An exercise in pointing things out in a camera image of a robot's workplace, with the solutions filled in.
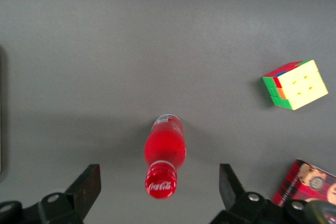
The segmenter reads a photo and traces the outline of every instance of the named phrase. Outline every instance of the plastic bottle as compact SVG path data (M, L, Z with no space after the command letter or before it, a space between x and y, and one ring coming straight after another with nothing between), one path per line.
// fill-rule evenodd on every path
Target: plastic bottle
M177 170L186 155L182 122L177 116L159 116L148 137L144 156L148 164L145 187L157 199L169 198L176 190Z

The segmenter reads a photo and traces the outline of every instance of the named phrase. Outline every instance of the bottle label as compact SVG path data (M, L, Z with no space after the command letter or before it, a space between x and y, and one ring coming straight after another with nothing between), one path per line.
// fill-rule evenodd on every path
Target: bottle label
M163 191L171 189L171 182L164 181L161 184L151 183L148 187L149 191Z
M166 123L169 121L169 119L172 119L172 115L160 115L154 122L154 126L158 125L159 123Z

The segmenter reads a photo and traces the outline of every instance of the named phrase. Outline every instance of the yellow cube face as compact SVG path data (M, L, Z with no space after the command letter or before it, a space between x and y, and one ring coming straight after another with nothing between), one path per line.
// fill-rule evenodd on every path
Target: yellow cube face
M270 92L271 97L277 97L273 101L280 99L279 106L286 104L285 108L288 109L296 110L328 94L314 60L294 62L290 68L281 71L279 69L278 72L275 70L274 74L272 72L264 77L269 90L275 87L277 89L275 94Z

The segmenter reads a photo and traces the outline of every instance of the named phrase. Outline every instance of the coca-cola logo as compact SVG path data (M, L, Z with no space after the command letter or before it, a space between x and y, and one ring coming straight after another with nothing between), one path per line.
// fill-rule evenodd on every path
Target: coca-cola logo
M148 187L149 191L163 191L163 190L170 190L171 189L171 182L165 181L161 184L154 184L151 183Z

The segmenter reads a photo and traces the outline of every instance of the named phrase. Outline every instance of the screw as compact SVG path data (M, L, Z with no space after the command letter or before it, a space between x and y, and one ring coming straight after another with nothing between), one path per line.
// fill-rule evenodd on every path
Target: screw
M6 211L10 210L12 207L13 207L13 204L5 205L2 208L0 208L0 212L6 212Z
M56 201L58 198L59 198L59 196L57 194L55 194L55 195L50 196L47 199L47 201L48 201L48 203L52 203L52 202Z
M256 194L249 194L248 198L249 198L249 200L255 201L255 202L259 201L259 199L260 199L259 196L256 195Z
M292 207L296 210L303 210L304 209L303 204L298 202L298 201L293 201L292 202Z

